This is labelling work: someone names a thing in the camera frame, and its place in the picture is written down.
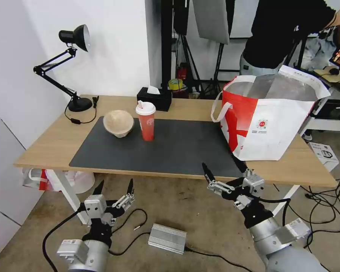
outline wooden table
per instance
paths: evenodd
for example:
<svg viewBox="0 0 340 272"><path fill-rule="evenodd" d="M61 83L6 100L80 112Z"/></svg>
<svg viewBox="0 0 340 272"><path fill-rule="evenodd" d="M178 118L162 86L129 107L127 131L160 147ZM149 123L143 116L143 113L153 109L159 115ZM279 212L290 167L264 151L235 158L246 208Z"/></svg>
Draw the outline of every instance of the wooden table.
<svg viewBox="0 0 340 272"><path fill-rule="evenodd" d="M97 118L111 110L119 109L126 110L132 116L136 117L136 104L137 101L135 97L101 96L97 106ZM157 111L155 118L211 121L210 110L212 104L213 100L173 99L169 112ZM93 118L94 109L92 108L81 113L67 111L67 115L84 122ZM62 114L45 133L17 159L14 165L25 168L47 169L47 174L50 178L62 184L62 192L74 210L77 210L79 207L79 200L68 180L65 178L63 171L72 170L193 179L204 178L203 176L194 175L70 167L69 163L95 123L96 120L89 124L75 125ZM337 184L335 179L320 163L299 135L295 137L279 161L249 161L247 165L249 168L255 169L255 172L263 177L267 183L296 185L297 188L299 185L334 187ZM229 181L237 177L216 178L218 180ZM79 216L85 224L88 220L87 215L83 212Z"/></svg>

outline red cup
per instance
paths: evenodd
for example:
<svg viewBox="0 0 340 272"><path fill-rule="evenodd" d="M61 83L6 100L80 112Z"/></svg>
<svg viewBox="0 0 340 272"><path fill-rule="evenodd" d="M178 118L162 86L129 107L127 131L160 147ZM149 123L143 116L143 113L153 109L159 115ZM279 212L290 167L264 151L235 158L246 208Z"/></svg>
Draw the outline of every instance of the red cup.
<svg viewBox="0 0 340 272"><path fill-rule="evenodd" d="M139 115L142 138L145 141L152 141L154 139L155 111L156 108L154 104L150 102L139 101L136 107L136 113Z"/></svg>

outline table leg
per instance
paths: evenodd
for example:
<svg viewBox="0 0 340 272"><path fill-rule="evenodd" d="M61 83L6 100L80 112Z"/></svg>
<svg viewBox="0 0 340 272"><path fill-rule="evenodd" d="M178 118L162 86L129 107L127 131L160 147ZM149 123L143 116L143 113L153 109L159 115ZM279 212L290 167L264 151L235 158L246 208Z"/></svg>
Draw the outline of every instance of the table leg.
<svg viewBox="0 0 340 272"><path fill-rule="evenodd" d="M46 170L46 174L49 179L53 180L57 184L61 184L61 191L65 198L68 200L69 204L72 206L73 210L77 210L80 205L80 201L75 194L71 184L67 180L63 171L57 170ZM82 224L86 225L88 223L88 215L86 212L80 212L78 217Z"/></svg>
<svg viewBox="0 0 340 272"><path fill-rule="evenodd" d="M334 88L329 88L329 92L332 94L332 93L334 92ZM326 102L327 102L329 99L330 99L330 96L320 99L320 101L319 101L318 104L317 104L317 108L314 109L314 110L312 111L312 113L313 113L314 115L317 115L317 114L321 111L322 107L325 106ZM312 117L311 115L308 116L308 117L306 118L306 120L304 121L304 123L302 124L301 128L300 128L299 131L298 131L298 133L299 133L300 136L302 136L302 135L305 133L305 131L308 129L308 125L309 125L310 122L312 122L313 120L315 120L315 117Z"/></svg>
<svg viewBox="0 0 340 272"><path fill-rule="evenodd" d="M300 185L293 185L291 187L291 189L289 189L289 191L286 194L284 194L284 192L282 192L284 190L280 189L280 193L279 193L280 198L279 199L291 198L299 187L300 187ZM278 212L283 208L283 206L285 204L286 204L286 202L281 202L281 203L277 203L276 206L269 205L268 210L271 210L272 213L273 213L273 216L276 216L276 214L278 214Z"/></svg>

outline concrete floor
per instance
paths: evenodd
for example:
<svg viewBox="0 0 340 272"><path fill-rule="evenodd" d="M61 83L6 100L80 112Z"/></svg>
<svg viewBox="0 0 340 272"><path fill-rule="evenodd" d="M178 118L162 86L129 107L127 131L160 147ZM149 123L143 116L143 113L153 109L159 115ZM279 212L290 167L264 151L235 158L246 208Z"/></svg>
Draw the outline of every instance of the concrete floor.
<svg viewBox="0 0 340 272"><path fill-rule="evenodd" d="M340 133L314 133L314 142L329 144L340 160ZM332 172L340 177L340 164ZM252 237L243 226L242 214L229 201L208 191L207 184L200 180L150 178L139 176L98 175L96 182L105 179L103 193L107 199L117 199L127 188L130 178L134 178L136 201L130 208L143 208L148 213L146 225L137 231L144 216L135 213L112 238L112 250L122 251L141 232L149 231L152 224L159 223L187 231L187 245L203 252L218 253L247 266L255 272L264 271L262 261L253 247ZM84 200L88 193L79 195ZM266 187L266 196L277 198L272 185ZM301 216L308 218L314 201L304 197L299 189L291 206ZM0 254L0 272L51 271L42 255L42 240L56 224L72 213L72 209L61 193L46 192ZM330 208L318 207L314 221L330 218ZM118 225L126 215L119 219ZM296 216L287 212L287 222ZM340 217L333 223L318 226L323 229L339 229ZM80 239L88 229L74 218L48 239L47 251L59 271L66 271L65 262L55 252L63 239ZM107 271L244 271L223 260L186 252L183 256L166 252L147 245L148 236L139 238L133 246L119 257L108 256ZM311 249L316 257L331 271L340 271L340 234L317 233Z"/></svg>

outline lamp base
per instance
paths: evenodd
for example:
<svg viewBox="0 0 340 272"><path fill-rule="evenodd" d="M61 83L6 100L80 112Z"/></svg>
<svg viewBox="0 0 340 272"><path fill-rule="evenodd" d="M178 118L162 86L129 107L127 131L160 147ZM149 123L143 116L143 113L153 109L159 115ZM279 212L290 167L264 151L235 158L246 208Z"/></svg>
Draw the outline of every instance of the lamp base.
<svg viewBox="0 0 340 272"><path fill-rule="evenodd" d="M92 107L92 101L85 97L74 98L68 104L68 109L74 112L85 111L91 107Z"/></svg>

